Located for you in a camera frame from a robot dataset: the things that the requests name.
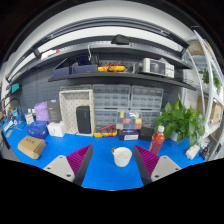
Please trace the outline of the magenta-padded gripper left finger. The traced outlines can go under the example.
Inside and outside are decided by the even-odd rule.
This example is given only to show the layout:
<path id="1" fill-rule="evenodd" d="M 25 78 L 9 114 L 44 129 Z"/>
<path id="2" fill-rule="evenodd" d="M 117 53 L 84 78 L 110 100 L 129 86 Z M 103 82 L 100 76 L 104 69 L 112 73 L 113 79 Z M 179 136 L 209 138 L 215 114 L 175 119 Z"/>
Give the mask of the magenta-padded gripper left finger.
<path id="1" fill-rule="evenodd" d="M 93 146 L 88 145 L 68 156 L 57 156 L 44 170 L 81 186 L 92 155 Z"/>

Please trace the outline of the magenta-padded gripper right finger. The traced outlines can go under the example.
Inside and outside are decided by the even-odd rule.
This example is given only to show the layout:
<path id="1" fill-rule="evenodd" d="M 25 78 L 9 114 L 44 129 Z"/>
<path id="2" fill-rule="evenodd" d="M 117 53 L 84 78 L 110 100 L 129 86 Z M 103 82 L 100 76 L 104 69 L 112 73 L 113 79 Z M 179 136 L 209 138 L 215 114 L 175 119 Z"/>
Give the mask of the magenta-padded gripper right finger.
<path id="1" fill-rule="evenodd" d="M 133 155 L 143 185 L 148 185 L 181 169 L 168 156 L 159 157 L 138 145 L 134 146 Z"/>

